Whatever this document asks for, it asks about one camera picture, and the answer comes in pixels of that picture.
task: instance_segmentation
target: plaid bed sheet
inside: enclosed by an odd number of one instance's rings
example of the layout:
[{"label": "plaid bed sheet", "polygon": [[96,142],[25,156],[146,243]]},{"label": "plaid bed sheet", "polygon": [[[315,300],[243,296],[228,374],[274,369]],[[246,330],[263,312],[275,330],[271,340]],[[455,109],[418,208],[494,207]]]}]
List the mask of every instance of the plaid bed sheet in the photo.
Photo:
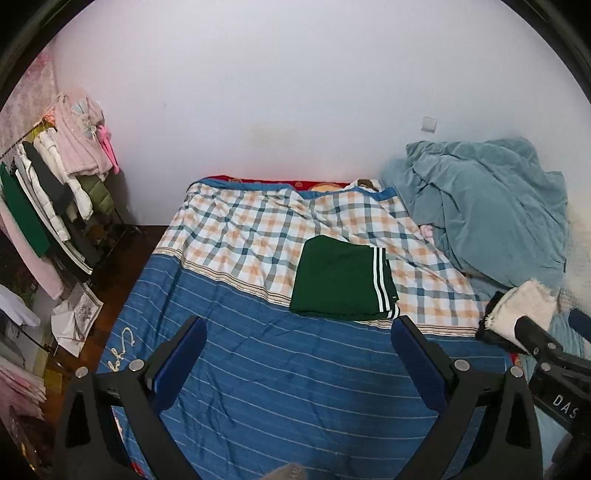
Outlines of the plaid bed sheet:
[{"label": "plaid bed sheet", "polygon": [[[393,189],[297,192],[285,185],[195,182],[155,253],[270,303],[288,306],[304,242],[327,235],[386,249],[401,314],[423,333],[474,335],[483,303],[428,243]],[[390,328],[391,320],[366,322]]]}]

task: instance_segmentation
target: bed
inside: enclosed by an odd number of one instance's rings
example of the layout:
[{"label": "bed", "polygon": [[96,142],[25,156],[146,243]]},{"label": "bed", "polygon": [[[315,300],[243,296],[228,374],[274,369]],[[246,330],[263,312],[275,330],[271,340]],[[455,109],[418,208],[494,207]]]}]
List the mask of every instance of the bed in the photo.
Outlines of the bed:
[{"label": "bed", "polygon": [[[483,304],[420,233],[392,189],[193,183],[121,311],[99,372],[147,358],[196,314],[207,345],[161,418],[204,480],[262,477],[289,462],[311,479],[393,478],[436,419],[389,339],[390,322],[289,311],[303,243],[327,235],[387,249],[398,305],[452,358],[502,372],[501,349],[474,339]],[[123,411],[129,455],[150,476]],[[475,422],[452,466],[458,469]]]}]

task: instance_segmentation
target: white towel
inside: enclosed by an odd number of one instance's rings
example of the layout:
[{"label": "white towel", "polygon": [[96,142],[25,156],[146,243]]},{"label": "white towel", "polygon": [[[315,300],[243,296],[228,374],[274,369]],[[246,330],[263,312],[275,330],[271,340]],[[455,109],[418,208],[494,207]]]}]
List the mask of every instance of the white towel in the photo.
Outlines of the white towel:
[{"label": "white towel", "polygon": [[515,338],[517,320],[527,316],[547,332],[555,310],[556,299],[549,289],[532,279],[505,293],[486,317],[485,326],[527,351]]}]

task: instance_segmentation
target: white jacket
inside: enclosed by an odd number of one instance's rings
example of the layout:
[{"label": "white jacket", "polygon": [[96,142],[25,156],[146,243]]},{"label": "white jacket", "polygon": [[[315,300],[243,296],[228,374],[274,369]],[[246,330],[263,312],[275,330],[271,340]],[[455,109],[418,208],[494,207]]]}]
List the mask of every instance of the white jacket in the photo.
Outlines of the white jacket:
[{"label": "white jacket", "polygon": [[82,190],[80,182],[75,177],[69,177],[61,161],[60,153],[57,151],[57,145],[54,139],[56,130],[49,128],[41,132],[33,142],[33,145],[40,153],[41,158],[47,164],[51,172],[62,183],[67,183],[74,193],[74,202],[78,207],[81,217],[88,220],[92,215],[92,202],[88,194]]},{"label": "white jacket", "polygon": [[25,165],[25,171],[27,172],[27,177],[33,186],[33,190],[35,191],[35,195],[37,196],[37,200],[39,200],[39,204],[43,207],[47,218],[51,222],[51,226],[56,231],[57,235],[59,236],[60,240],[65,242],[66,240],[70,239],[70,234],[68,230],[66,230],[66,226],[64,225],[63,220],[61,217],[56,215],[56,211],[53,209],[53,204],[47,193],[41,188],[41,184],[39,183],[39,179],[37,178],[37,173],[33,168],[33,164],[31,160],[27,157],[25,153],[25,149],[22,144],[18,144],[17,147],[18,156],[21,157],[22,164]]}]

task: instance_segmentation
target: pink sweater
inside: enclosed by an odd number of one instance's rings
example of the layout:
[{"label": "pink sweater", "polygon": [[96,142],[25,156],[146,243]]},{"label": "pink sweater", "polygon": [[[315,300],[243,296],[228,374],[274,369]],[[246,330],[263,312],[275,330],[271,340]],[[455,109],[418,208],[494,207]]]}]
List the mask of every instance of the pink sweater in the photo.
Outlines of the pink sweater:
[{"label": "pink sweater", "polygon": [[84,90],[59,93],[50,107],[56,120],[56,143],[68,175],[104,177],[113,164],[96,138],[105,119],[100,107]]}]

